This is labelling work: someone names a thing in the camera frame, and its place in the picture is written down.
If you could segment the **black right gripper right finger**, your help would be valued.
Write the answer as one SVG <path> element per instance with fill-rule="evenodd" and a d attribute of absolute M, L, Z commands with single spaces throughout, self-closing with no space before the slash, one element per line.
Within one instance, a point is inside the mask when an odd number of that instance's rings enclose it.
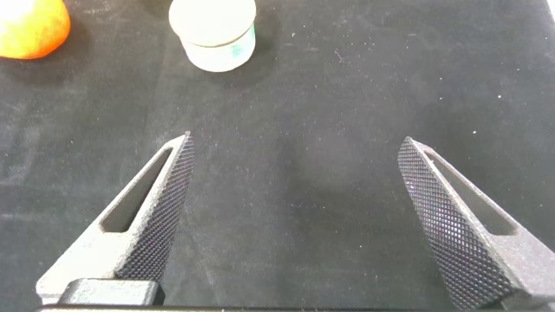
<path fill-rule="evenodd" d="M 406 137 L 397 163 L 457 309 L 554 308 L 552 250 L 431 147 Z"/>

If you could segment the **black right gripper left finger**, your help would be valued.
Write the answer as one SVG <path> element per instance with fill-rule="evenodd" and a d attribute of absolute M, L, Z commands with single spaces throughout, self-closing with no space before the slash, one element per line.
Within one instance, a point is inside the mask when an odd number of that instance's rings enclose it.
<path fill-rule="evenodd" d="M 169 140 L 36 282 L 43 303 L 83 278 L 159 282 L 193 175 L 189 132 Z"/>

